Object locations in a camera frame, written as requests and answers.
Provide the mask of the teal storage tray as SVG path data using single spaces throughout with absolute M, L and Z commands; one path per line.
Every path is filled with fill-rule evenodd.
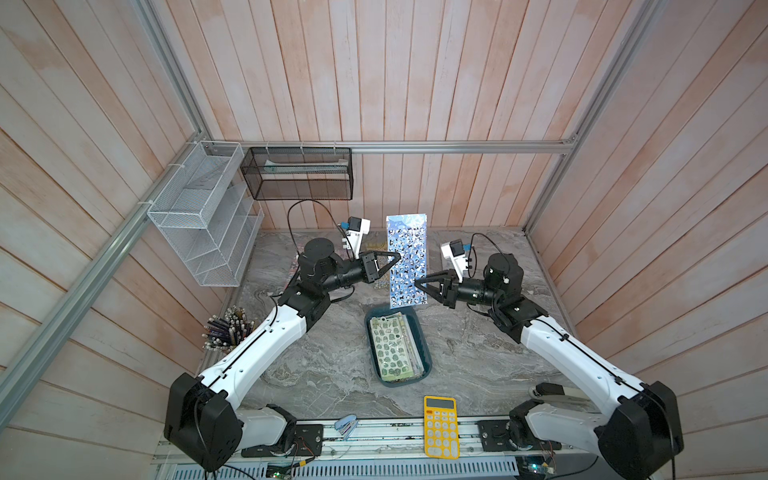
M 377 366 L 377 362 L 376 362 L 376 358 L 375 358 L 375 353 L 374 353 L 374 348 L 373 348 L 373 337 L 372 337 L 372 334 L 370 333 L 369 321 L 373 317 L 383 317 L 383 316 L 388 316 L 388 315 L 395 314 L 395 313 L 402 313 L 404 316 L 405 315 L 408 316 L 408 319 L 410 321 L 411 328 L 413 330 L 415 341 L 416 341 L 416 344 L 418 346 L 418 350 L 419 350 L 419 353 L 420 353 L 420 356 L 421 356 L 421 359 L 422 359 L 425 371 L 424 371 L 424 375 L 422 377 L 420 377 L 420 378 L 417 378 L 417 377 L 414 376 L 414 377 L 410 378 L 409 380 L 405 380 L 405 381 L 400 381 L 400 382 L 384 382 L 381 379 L 381 377 L 380 377 L 379 368 Z M 416 315 L 416 312 L 415 312 L 415 310 L 412 307 L 401 307 L 401 308 L 395 308 L 395 309 L 390 309 L 386 305 L 374 307 L 373 309 L 371 309 L 367 313 L 367 315 L 365 317 L 365 320 L 364 320 L 364 325 L 365 325 L 365 328 L 366 328 L 366 333 L 367 333 L 368 341 L 369 341 L 369 345 L 370 345 L 373 368 L 374 368 L 375 374 L 378 377 L 379 381 L 384 386 L 394 388 L 394 387 L 414 384 L 414 383 L 417 383 L 417 382 L 421 381 L 422 379 L 426 378 L 431 373 L 432 367 L 433 367 L 433 362 L 432 362 L 432 359 L 431 359 L 431 355 L 429 353 L 428 346 L 427 346 L 427 343 L 426 343 L 426 338 L 424 336 L 423 329 L 422 329 L 421 324 L 419 322 L 418 316 Z

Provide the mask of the blue penguin sticker sheet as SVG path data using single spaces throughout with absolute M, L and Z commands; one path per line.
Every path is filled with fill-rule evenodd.
M 414 281 L 427 275 L 427 215 L 407 214 L 386 218 L 388 250 L 401 258 L 389 271 L 390 307 L 427 303 L 427 295 Z

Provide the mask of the yellow green sticker sheet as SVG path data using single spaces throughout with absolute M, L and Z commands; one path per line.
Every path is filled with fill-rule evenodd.
M 387 251 L 388 242 L 386 240 L 371 240 L 367 242 L 366 249 L 369 251 Z

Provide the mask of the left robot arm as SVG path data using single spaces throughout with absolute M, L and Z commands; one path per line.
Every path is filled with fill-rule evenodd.
M 343 259 L 329 239 L 309 241 L 298 256 L 296 273 L 265 320 L 200 375 L 182 374 L 173 382 L 165 438 L 208 473 L 218 471 L 242 449 L 273 447 L 293 453 L 295 417 L 274 404 L 242 413 L 242 401 L 278 356 L 320 320 L 332 304 L 332 291 L 371 284 L 400 258 L 397 252 L 364 251 Z

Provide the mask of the green sticker sheet in tray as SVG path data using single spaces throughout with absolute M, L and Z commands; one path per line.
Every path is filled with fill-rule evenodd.
M 402 313 L 373 317 L 369 321 L 380 377 L 384 382 L 400 382 L 415 376 L 407 320 Z

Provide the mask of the black mesh basket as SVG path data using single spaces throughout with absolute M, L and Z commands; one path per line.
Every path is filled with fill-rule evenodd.
M 352 152 L 339 147 L 251 147 L 240 171 L 257 201 L 349 201 Z

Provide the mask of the yellow calculator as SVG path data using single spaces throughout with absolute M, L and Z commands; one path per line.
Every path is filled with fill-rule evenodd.
M 430 458 L 460 457 L 457 403 L 454 398 L 424 397 L 424 452 Z

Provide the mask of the blue stapler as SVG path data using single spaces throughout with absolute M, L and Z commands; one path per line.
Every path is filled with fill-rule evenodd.
M 354 414 L 347 415 L 334 423 L 334 428 L 337 433 L 343 438 L 347 439 L 358 424 L 358 418 Z

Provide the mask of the green circuit board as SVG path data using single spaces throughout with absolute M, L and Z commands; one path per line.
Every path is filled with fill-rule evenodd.
M 554 474 L 554 469 L 542 457 L 516 458 L 520 480 L 545 480 Z

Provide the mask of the aluminium wall rail back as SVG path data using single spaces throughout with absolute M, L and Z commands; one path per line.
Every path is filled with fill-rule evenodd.
M 566 154 L 575 146 L 563 140 L 444 141 L 239 141 L 243 149 L 347 148 L 353 154 Z

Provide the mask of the aluminium wall rail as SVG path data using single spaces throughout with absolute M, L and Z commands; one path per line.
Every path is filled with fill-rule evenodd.
M 197 132 L 175 154 L 164 173 L 134 206 L 110 240 L 88 264 L 73 286 L 49 312 L 42 325 L 1 375 L 1 427 L 7 428 L 42 375 L 91 309 L 108 282 L 151 224 L 150 208 L 186 157 L 209 136 Z
M 566 154 L 575 146 L 563 140 L 444 141 L 239 141 L 243 149 L 347 148 L 353 154 Z

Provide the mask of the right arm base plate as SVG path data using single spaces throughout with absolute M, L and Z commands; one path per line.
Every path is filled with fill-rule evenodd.
M 481 420 L 477 422 L 477 427 L 485 452 L 562 449 L 560 442 L 535 438 L 519 419 Z

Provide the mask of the aluminium front rail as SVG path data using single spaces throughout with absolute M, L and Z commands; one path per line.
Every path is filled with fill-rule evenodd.
M 562 443 L 558 451 L 528 450 L 485 452 L 482 448 L 477 422 L 481 420 L 504 420 L 502 416 L 461 417 L 458 419 L 460 440 L 460 458 L 470 457 L 542 457 L 547 464 L 554 466 L 565 461 L 568 456 L 588 455 L 584 450 Z M 322 454 L 319 457 L 287 458 L 243 458 L 241 451 L 256 445 L 240 447 L 232 452 L 227 460 L 216 460 L 214 466 L 206 468 L 209 473 L 229 465 L 235 467 L 243 462 L 267 462 L 273 465 L 288 465 L 301 460 L 310 463 L 316 460 L 387 460 L 430 458 L 424 452 L 424 425 L 419 418 L 363 419 L 347 439 L 343 439 L 335 430 L 331 420 L 305 420 L 290 423 L 288 428 L 298 424 L 319 423 L 324 426 Z

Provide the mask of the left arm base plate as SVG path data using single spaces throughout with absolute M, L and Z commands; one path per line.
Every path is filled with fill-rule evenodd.
M 241 451 L 243 458 L 319 457 L 322 454 L 324 426 L 298 424 L 287 429 L 276 445 L 254 446 Z

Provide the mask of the aluminium wall rail left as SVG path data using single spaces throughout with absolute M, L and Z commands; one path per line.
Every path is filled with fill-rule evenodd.
M 151 224 L 150 208 L 186 157 L 209 136 L 197 132 L 175 154 L 164 173 L 134 206 L 110 240 L 88 264 L 73 286 L 49 312 L 42 325 L 1 375 L 1 427 L 7 428 L 42 375 L 91 309 L 108 282 Z

